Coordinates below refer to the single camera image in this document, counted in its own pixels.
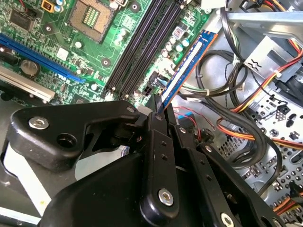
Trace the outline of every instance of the yellow component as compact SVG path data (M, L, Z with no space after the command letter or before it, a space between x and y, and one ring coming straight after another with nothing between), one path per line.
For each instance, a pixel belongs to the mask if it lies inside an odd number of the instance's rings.
M47 12L54 13L55 12L54 7L55 7L55 4L53 4L52 2L50 2L48 0L42 1L41 8Z

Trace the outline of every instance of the ram module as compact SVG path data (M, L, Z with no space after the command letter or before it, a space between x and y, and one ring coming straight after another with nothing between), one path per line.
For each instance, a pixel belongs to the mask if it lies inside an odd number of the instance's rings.
M216 33L205 30L201 32L161 94L163 109L171 103L216 37Z

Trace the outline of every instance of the ram slot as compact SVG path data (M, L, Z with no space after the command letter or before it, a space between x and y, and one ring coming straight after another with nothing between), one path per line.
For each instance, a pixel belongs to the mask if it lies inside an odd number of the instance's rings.
M109 90L112 90L114 87L116 87L117 84L121 82L125 76L125 73L127 72L129 63L132 62L132 59L137 52L138 46L141 44L142 40L146 38L151 24L154 22L155 18L157 18L157 14L163 7L164 3L165 0L157 0L151 2L148 11L145 13L130 43L124 50L118 64L115 66L115 69L111 74L111 77L109 78L103 93L107 93Z
M140 54L138 62L132 68L123 82L123 87L120 90L120 98L127 98L134 92L138 82L142 79L148 66L155 57L158 48L163 45L165 38L171 32L173 26L180 16L181 11L182 9L180 5L176 3L172 3L167 8L165 16L161 19L156 31L153 33L152 37L148 41L148 44L145 46L145 49Z

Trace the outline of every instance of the green circuit board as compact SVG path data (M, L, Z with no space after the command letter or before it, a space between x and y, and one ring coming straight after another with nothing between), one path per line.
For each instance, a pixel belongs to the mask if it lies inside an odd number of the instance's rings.
M23 12L25 8L18 0L1 0L0 32L69 69L85 82L67 79L45 67L39 67L39 73L29 77L20 67L26 58L15 51L7 53L18 59L17 64L0 61L0 65L54 91L56 95L50 102L52 105L109 101L110 99L102 97L102 89L152 0L126 1L127 4L118 9L112 9L108 0L99 0L98 7L94 6L94 0L63 0L61 12L48 12L48 8L42 7L44 1L24 0L25 7L36 13L31 27L24 29L13 23L11 17L12 13ZM139 7L136 12L132 9L135 3ZM79 4L87 4L87 10L81 11ZM80 25L77 17L81 13L85 19L80 21ZM133 104L144 105L147 102L150 93L145 94L144 90L153 72L156 71L166 78L171 77L174 68L200 34L208 16L194 1L183 9L179 22L186 26L184 37L170 43L169 36L164 46L158 47L159 51L146 71L146 76L138 84L138 93L131 100ZM171 46L168 51L165 50L167 44ZM151 94L159 93L161 89L161 86L155 86Z

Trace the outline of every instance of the blue pcie slot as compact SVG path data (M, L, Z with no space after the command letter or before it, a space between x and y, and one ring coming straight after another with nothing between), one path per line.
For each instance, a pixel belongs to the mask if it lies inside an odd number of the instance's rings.
M6 47L16 51L17 53L23 55L24 57L29 58L30 60L38 63L39 65L46 67L47 69L54 71L68 79L72 79L79 83L85 82L84 79L80 79L74 75L71 71L65 69L61 65L47 59L46 57L32 51L31 49L19 44L18 42L8 38L7 36L0 34L0 44L5 45Z

